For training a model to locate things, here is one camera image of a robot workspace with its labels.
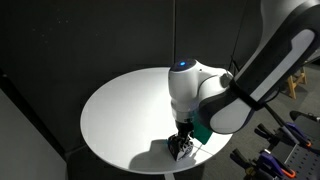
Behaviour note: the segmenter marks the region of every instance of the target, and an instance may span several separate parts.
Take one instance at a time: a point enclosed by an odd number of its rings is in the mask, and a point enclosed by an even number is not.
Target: cable
[[[176,51],[177,51],[177,3],[173,0],[173,63],[176,62]]]
[[[281,119],[281,117],[276,112],[274,112],[273,109],[271,109],[271,107],[267,103],[263,105],[280,126],[286,126],[286,123],[283,121],[283,119]]]
[[[234,66],[237,68],[237,71],[239,72],[241,68],[239,68],[237,62],[234,59],[232,59],[232,61],[233,61]]]
[[[233,61],[232,55],[230,55],[230,58],[231,58],[231,61],[229,63],[228,71],[230,71],[230,69],[231,69],[231,65],[232,65],[232,61]]]
[[[233,56],[234,56],[234,53],[235,53],[235,51],[236,51],[236,47],[237,47],[237,44],[238,44],[239,35],[240,35],[240,31],[241,31],[241,26],[242,26],[242,23],[243,23],[244,14],[245,14],[246,7],[247,7],[247,2],[248,2],[248,0],[245,1],[244,6],[243,6],[243,13],[242,13],[242,17],[241,17],[241,20],[240,20],[240,27],[239,27],[239,29],[238,29],[236,41],[235,41],[235,43],[234,43],[233,51],[232,51],[232,54],[231,54],[231,61],[230,61],[228,70],[230,70],[232,61],[234,61]]]
[[[272,98],[270,98],[267,101],[265,101],[265,103],[268,103],[268,102],[274,100],[279,95],[279,93],[280,93],[280,87],[278,88],[277,93]]]

